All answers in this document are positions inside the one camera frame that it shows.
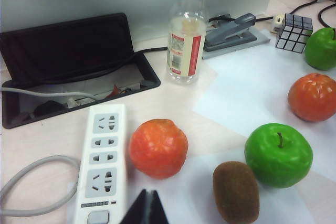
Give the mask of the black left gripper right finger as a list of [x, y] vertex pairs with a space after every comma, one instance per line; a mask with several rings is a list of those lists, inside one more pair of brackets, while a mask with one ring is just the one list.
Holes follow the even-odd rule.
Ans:
[[164, 208], [162, 206], [159, 194], [156, 190], [151, 191], [152, 201], [150, 205], [150, 223], [168, 224]]

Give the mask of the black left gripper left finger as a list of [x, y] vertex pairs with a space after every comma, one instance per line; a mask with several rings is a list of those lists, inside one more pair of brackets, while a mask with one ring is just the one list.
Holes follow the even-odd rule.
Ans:
[[147, 201], [147, 191], [141, 190], [125, 216], [121, 220], [121, 224], [141, 223], [145, 215], [145, 207]]

